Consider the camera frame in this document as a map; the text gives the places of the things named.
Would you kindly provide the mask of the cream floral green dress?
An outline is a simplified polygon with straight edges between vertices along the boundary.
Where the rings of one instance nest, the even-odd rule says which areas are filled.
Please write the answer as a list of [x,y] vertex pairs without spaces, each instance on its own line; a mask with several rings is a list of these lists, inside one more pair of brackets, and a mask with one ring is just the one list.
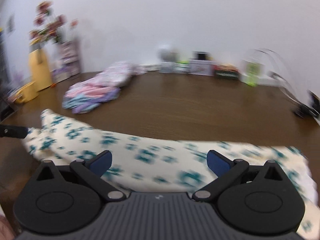
[[305,239],[319,239],[317,185],[308,160],[292,146],[255,146],[224,141],[174,141],[103,131],[49,109],[41,113],[41,128],[31,127],[23,145],[37,160],[67,165],[76,159],[91,159],[108,150],[112,166],[103,179],[125,193],[189,192],[216,178],[207,166],[207,153],[215,150],[228,159],[243,159],[251,165],[276,161],[292,181],[306,205],[298,229]]

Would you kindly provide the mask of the yellow mug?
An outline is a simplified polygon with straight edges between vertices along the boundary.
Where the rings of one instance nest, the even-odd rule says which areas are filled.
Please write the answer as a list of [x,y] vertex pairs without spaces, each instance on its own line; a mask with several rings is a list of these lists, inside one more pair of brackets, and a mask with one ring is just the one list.
[[35,99],[38,95],[39,93],[36,89],[35,82],[33,81],[14,91],[13,100],[14,103],[22,104]]

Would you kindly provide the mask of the purple tissue box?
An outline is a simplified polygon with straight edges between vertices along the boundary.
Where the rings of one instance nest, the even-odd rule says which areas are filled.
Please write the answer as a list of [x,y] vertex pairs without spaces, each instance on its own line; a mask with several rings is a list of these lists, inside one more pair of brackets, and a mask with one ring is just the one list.
[[66,68],[54,69],[51,71],[53,83],[60,83],[69,78],[69,73]]

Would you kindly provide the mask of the pink blue folded garment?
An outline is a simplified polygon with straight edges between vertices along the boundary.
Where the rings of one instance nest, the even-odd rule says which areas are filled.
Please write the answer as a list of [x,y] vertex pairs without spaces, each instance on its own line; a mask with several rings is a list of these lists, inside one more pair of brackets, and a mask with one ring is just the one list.
[[71,109],[73,114],[88,113],[103,103],[115,100],[120,94],[118,87],[76,86],[65,92],[62,100],[64,109]]

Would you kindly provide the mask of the yellow thermos jug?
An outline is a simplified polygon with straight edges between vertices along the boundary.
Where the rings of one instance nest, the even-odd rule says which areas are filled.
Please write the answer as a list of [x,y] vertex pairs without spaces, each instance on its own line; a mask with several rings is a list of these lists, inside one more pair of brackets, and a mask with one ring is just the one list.
[[40,43],[30,45],[29,67],[37,91],[44,90],[53,84],[47,54]]

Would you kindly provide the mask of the dark red tea box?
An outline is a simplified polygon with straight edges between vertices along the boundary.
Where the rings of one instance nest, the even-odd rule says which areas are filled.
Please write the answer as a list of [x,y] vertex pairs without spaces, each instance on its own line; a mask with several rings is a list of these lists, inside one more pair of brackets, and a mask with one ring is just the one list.
[[240,72],[238,68],[231,64],[223,65],[215,65],[213,68],[214,76],[220,79],[228,79],[228,80],[239,80]]

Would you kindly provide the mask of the black phone holder clamp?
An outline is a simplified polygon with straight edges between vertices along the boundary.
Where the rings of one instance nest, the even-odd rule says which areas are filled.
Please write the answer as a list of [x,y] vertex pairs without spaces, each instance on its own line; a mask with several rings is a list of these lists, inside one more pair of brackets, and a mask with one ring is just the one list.
[[319,96],[317,96],[312,91],[308,91],[308,94],[311,98],[311,105],[308,106],[301,102],[298,103],[297,107],[293,110],[295,116],[300,118],[314,118],[316,122],[319,124]]

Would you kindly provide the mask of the pink floral white garment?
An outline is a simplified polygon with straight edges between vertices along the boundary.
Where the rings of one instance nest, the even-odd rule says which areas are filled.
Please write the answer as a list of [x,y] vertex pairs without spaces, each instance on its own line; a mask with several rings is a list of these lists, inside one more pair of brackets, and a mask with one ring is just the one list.
[[145,68],[140,64],[120,61],[97,74],[93,78],[93,83],[99,87],[123,87],[128,84],[132,77],[145,73]]

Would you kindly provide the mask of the green spray bottle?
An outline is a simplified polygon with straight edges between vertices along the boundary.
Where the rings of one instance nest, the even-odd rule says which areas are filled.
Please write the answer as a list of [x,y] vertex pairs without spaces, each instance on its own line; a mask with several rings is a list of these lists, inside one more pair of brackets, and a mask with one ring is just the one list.
[[246,64],[246,81],[245,83],[251,87],[258,85],[261,64],[258,62],[248,61]]

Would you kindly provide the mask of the grey tin box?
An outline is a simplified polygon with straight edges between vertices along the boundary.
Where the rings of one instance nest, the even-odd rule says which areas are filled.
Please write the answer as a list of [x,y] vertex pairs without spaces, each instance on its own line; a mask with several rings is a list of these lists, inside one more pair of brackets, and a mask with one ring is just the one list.
[[208,60],[189,60],[189,74],[213,76],[215,62]]

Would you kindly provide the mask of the pink rose bouquet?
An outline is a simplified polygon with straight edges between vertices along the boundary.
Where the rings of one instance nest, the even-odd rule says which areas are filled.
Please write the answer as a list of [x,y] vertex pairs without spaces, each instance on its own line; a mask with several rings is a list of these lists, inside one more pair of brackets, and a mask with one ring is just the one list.
[[30,44],[45,44],[48,41],[63,44],[75,40],[78,19],[70,22],[64,14],[55,15],[51,1],[43,1],[36,7],[35,29],[29,32]]

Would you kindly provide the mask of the green white small box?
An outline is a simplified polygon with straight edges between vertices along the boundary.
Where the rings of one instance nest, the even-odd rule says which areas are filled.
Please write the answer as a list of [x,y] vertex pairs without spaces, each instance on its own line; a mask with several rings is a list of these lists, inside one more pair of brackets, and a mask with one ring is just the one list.
[[174,72],[180,74],[189,73],[189,61],[179,61],[174,65]]

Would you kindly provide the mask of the small black box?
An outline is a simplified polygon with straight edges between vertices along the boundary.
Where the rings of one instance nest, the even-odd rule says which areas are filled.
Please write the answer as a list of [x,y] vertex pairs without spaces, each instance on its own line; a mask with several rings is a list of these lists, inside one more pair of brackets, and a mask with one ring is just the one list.
[[195,51],[194,52],[194,59],[199,61],[209,61],[210,55],[204,51]]

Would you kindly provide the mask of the white astronaut figurine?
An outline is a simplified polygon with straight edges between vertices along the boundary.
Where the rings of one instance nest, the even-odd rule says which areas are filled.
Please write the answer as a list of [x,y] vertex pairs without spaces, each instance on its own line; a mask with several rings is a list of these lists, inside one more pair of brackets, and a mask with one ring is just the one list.
[[160,60],[159,71],[161,73],[173,73],[178,58],[177,50],[169,44],[159,47],[158,57]]

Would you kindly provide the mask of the black picture frame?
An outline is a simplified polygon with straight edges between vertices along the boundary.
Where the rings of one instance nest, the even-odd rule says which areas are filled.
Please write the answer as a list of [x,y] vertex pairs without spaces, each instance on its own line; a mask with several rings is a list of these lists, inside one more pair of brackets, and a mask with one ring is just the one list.
[[0,99],[0,120],[3,122],[7,117],[15,112],[15,108],[3,97]]

